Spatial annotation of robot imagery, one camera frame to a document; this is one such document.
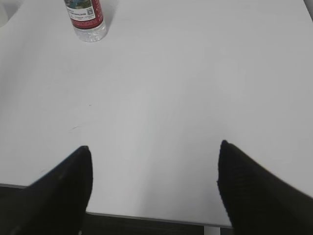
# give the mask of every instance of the bottle label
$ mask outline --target bottle label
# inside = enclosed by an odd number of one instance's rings
[[[76,28],[90,29],[102,23],[103,13],[99,0],[64,0],[64,2]]]

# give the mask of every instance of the white object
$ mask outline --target white object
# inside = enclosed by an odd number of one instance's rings
[[[62,1],[30,0],[2,28],[1,183],[29,185],[87,144],[88,211],[226,226],[226,139],[313,196],[303,2],[120,0],[104,40],[71,27]]]
[[[0,27],[4,26],[8,22],[8,15],[0,2]]]

